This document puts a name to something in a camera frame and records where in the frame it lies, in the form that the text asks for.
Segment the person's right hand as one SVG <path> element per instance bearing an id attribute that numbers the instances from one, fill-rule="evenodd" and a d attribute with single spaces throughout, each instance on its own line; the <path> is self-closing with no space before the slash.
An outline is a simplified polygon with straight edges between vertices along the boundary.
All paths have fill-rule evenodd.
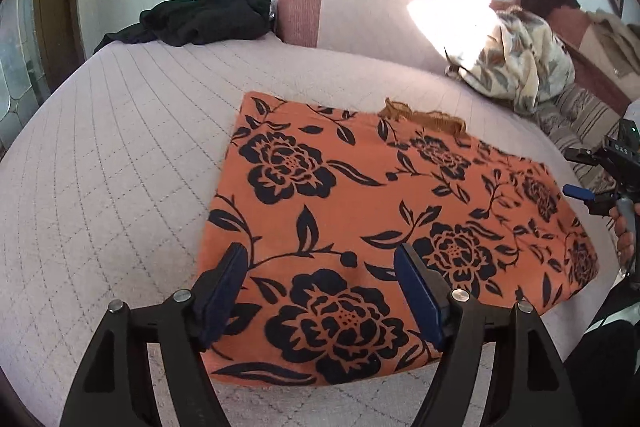
<path id="1" fill-rule="evenodd" d="M 628 265 L 634 259 L 636 251 L 636 236 L 630 231 L 627 220 L 616 208 L 610 210 L 610 217 L 614 220 L 616 239 L 616 253 L 621 265 Z"/>

